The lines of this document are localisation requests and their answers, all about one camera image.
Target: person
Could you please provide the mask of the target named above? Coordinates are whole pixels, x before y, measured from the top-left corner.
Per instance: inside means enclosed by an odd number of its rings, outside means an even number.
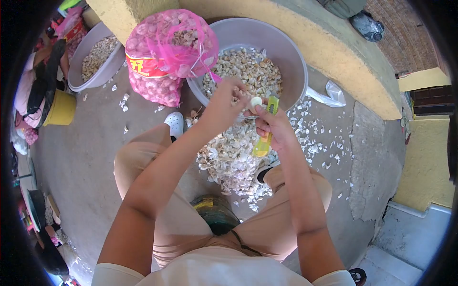
[[[32,128],[40,127],[46,120],[54,100],[56,85],[63,89],[63,83],[57,81],[58,66],[67,79],[69,71],[66,41],[57,40],[49,44],[49,38],[43,35],[46,46],[32,53],[24,67],[17,86],[14,107],[23,117],[25,123]]]
[[[354,285],[326,226],[331,185],[311,169],[285,112],[255,106],[256,132],[271,132],[281,164],[258,172],[274,195],[258,214],[222,236],[183,197],[178,181],[211,139],[247,106],[240,80],[226,78],[199,121],[183,134],[172,113],[122,147],[114,177],[123,199],[94,270],[92,286]],[[280,262],[295,249],[302,276]],[[151,272],[152,256],[161,270]]]

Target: yellow wall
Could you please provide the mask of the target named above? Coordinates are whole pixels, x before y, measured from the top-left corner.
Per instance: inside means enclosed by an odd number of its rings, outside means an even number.
[[[239,16],[267,22],[292,38],[307,64],[331,78],[382,119],[401,118],[401,98],[394,71],[379,48],[364,40],[348,21],[329,13],[315,0],[87,2],[122,43],[146,16],[178,6],[207,20]]]
[[[431,202],[452,207],[455,187],[447,164],[448,116],[417,116],[410,122],[404,169],[393,201],[424,211]]]
[[[147,16],[178,9],[178,0],[86,0],[98,17],[125,44],[133,28]]]
[[[432,86],[449,86],[452,84],[450,78],[446,76],[440,68],[420,70],[411,73],[405,78],[398,79],[398,83],[401,92]]]

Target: garlic clove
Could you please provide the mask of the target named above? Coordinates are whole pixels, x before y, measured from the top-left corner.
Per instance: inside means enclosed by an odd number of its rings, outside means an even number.
[[[251,111],[251,113],[253,113],[254,115],[257,115],[257,112],[255,110],[255,106],[256,105],[262,105],[262,98],[260,97],[253,97],[251,100],[250,100],[250,103],[248,104],[248,108],[249,110]]]

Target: shoe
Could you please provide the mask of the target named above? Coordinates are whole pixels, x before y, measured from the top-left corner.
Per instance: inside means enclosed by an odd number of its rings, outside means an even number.
[[[170,136],[173,136],[178,139],[178,137],[183,135],[183,115],[179,112],[172,112],[167,116],[164,123],[170,126]]]
[[[266,175],[266,173],[270,169],[272,169],[273,167],[278,166],[278,165],[280,165],[280,161],[279,160],[274,161],[274,162],[270,163],[269,165],[260,168],[255,173],[255,181],[256,181],[256,183],[263,184],[264,183],[264,176]]]

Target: hand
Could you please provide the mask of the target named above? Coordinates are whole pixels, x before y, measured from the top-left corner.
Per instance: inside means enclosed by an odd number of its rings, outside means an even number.
[[[234,91],[238,87],[245,90],[245,85],[236,78],[224,78],[218,84],[217,89],[205,108],[198,124],[204,125],[206,132],[216,136],[227,130],[234,124],[237,115],[248,104],[248,98]],[[233,97],[239,98],[239,102],[232,106]]]
[[[263,103],[267,104],[267,99],[263,99]],[[291,127],[286,113],[278,108],[277,114],[273,115],[261,105],[256,105],[255,110],[258,118],[255,119],[256,133],[260,136],[265,136],[266,133],[272,133],[272,141],[270,146],[277,152],[286,150],[294,144],[298,144],[296,134]],[[253,115],[250,111],[245,111],[244,116]]]

